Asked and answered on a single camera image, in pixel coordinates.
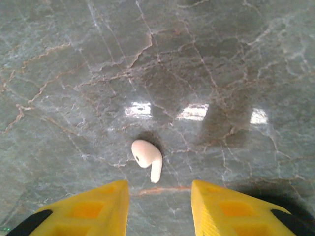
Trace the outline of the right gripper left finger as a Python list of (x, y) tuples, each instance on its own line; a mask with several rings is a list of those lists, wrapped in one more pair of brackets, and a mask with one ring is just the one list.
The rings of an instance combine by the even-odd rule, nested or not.
[(38, 209), (8, 235), (124, 236), (128, 207), (128, 182), (117, 180)]

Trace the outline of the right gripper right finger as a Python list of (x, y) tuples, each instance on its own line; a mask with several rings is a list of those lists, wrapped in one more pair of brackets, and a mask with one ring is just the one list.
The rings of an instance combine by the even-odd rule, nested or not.
[(313, 236), (315, 227), (286, 208), (203, 180), (191, 185), (197, 236)]

